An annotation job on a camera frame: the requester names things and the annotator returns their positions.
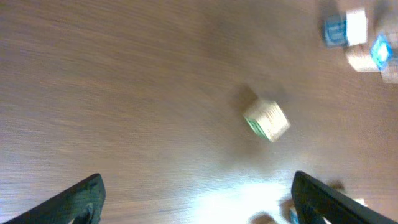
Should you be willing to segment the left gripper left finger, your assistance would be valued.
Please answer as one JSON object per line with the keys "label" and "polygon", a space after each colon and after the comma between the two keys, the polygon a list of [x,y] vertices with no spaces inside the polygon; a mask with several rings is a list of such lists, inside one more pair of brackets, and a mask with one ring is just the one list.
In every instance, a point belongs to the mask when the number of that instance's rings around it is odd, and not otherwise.
{"label": "left gripper left finger", "polygon": [[97,224],[106,198],[100,174],[93,174],[6,224]]}

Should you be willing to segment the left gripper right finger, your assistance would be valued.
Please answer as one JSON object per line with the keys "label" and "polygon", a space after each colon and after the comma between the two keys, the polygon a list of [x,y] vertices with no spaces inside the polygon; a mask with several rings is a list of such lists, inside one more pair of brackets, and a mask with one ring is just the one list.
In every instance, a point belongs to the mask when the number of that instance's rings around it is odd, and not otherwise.
{"label": "left gripper right finger", "polygon": [[[340,224],[397,224],[302,171],[295,173],[291,194],[301,224],[324,223],[322,217]],[[321,221],[308,208],[316,210]]]}

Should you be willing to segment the blue sided wooden block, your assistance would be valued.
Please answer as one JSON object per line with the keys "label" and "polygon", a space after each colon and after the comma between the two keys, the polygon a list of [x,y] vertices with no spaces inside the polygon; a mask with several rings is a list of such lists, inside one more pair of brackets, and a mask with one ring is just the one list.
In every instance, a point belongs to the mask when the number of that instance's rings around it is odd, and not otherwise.
{"label": "blue sided wooden block", "polygon": [[[368,207],[367,203],[365,202],[365,199],[363,199],[363,198],[357,198],[354,201],[361,204],[362,206]],[[316,210],[308,208],[308,212],[310,212],[311,215],[315,215],[316,221],[321,221],[320,216],[317,216]],[[301,224],[301,221],[299,220],[299,216],[298,216],[298,213],[297,213],[297,210],[296,210],[294,204],[289,206],[289,209],[287,211],[287,219],[292,224]],[[331,224],[331,222],[325,217],[322,217],[322,221],[325,224]]]}

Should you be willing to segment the green sided block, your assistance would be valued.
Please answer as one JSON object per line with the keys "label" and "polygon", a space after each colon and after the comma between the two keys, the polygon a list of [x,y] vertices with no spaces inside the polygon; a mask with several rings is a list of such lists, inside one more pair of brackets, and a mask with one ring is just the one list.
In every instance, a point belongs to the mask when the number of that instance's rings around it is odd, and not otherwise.
{"label": "green sided block", "polygon": [[256,99],[246,108],[243,117],[258,136],[270,142],[276,142],[290,128],[285,113],[272,100]]}

